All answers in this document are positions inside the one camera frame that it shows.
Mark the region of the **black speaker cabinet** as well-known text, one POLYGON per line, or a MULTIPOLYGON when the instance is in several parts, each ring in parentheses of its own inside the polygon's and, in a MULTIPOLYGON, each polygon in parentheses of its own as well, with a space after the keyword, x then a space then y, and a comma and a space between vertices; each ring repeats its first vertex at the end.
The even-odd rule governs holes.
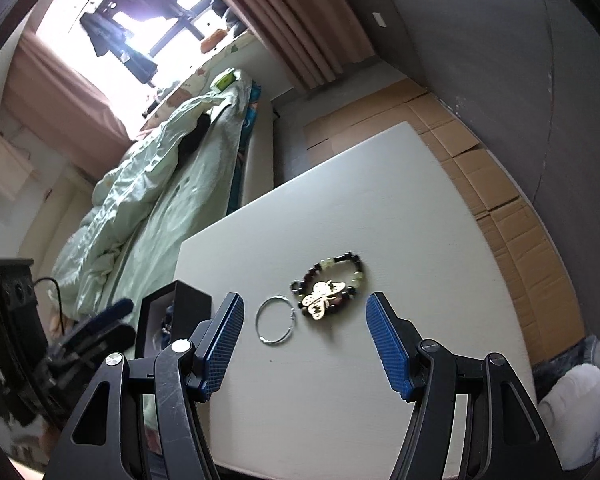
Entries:
POLYGON ((42 412, 35 373, 47 351, 31 259, 0 259, 0 372, 9 413, 27 426, 42 412))

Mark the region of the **pink curtain right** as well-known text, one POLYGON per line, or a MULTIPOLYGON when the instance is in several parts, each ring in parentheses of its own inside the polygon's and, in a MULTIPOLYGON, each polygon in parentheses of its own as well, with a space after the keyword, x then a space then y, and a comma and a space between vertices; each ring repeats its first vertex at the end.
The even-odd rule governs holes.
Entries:
POLYGON ((302 92, 375 55, 347 0, 226 1, 302 92))

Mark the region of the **black jewelry box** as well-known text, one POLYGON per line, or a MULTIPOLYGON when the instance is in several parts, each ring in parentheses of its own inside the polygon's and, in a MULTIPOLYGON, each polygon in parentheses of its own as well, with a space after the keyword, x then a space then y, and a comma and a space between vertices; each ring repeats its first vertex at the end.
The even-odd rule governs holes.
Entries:
POLYGON ((152 292, 140 304, 134 356, 156 356, 171 342, 188 339, 211 318, 211 305, 208 294, 181 281, 152 292))

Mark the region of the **gold butterfly brooch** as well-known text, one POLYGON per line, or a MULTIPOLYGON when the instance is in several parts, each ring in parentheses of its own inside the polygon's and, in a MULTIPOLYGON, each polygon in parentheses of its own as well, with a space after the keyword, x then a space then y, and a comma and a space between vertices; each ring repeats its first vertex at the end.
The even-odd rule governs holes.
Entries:
POLYGON ((314 321, 321 321, 327 312, 336 304, 347 284, 332 280, 316 282, 312 292, 302 298, 301 310, 314 321))

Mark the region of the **silver hoop bangle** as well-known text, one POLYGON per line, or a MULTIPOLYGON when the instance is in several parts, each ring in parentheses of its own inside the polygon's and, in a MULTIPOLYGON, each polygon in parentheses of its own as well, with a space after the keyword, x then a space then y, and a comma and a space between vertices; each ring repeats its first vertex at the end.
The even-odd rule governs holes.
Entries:
POLYGON ((266 298, 254 316, 254 330, 258 341, 268 347, 287 342, 294 333, 296 311, 294 304, 285 296, 266 298))

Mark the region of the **pink curtain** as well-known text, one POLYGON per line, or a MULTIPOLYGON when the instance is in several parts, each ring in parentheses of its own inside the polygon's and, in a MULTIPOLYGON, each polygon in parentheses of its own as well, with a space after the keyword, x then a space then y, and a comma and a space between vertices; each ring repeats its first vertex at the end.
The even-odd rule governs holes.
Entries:
POLYGON ((28 30, 20 36, 9 66, 3 105, 95 179, 118 166, 132 145, 106 96, 28 30))
POLYGON ((375 55, 347 0, 226 1, 302 92, 375 55))

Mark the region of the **white wall switch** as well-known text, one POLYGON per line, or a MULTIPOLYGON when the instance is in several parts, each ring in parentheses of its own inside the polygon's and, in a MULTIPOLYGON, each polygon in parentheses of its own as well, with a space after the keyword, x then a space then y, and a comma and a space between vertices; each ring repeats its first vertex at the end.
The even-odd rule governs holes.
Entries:
POLYGON ((373 18, 376 21, 378 26, 380 26, 382 28, 387 27, 387 24, 386 24, 384 18, 382 17, 382 15, 379 12, 373 12, 373 18))

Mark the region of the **flattened cardboard sheets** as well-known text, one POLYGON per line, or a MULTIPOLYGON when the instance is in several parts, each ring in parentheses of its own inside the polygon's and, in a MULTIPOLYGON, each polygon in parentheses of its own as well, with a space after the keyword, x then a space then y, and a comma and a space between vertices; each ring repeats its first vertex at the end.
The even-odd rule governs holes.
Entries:
POLYGON ((401 79, 309 122, 303 129, 309 159, 318 165, 400 122, 420 136, 477 221, 512 297, 531 364, 582 340, 576 293, 538 215, 477 137, 416 82, 401 79))

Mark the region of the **green box on bed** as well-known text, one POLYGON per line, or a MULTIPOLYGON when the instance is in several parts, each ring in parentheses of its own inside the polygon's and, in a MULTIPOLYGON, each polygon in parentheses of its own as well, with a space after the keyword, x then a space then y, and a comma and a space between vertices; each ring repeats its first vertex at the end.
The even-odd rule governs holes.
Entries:
POLYGON ((213 85, 219 91, 224 91, 235 80, 236 80, 235 71, 234 70, 226 70, 224 73, 219 74, 219 76, 216 77, 213 85))

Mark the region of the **pink curtain left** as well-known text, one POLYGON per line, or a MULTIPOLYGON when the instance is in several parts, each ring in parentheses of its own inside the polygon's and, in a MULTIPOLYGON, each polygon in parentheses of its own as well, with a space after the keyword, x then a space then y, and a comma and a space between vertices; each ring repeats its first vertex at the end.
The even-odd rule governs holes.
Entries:
POLYGON ((9 66, 3 105, 95 179, 118 166, 132 145, 106 96, 28 30, 20 36, 9 66))

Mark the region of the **dark hanging clothes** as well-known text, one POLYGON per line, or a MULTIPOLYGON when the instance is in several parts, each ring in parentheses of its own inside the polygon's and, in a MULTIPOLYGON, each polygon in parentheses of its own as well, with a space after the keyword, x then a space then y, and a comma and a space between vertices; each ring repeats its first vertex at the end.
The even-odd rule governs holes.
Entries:
POLYGON ((100 0, 92 12, 83 12, 80 25, 97 56, 112 54, 141 84, 149 84, 158 70, 146 48, 134 47, 134 32, 120 18, 142 24, 156 18, 181 21, 188 12, 178 0, 100 0))

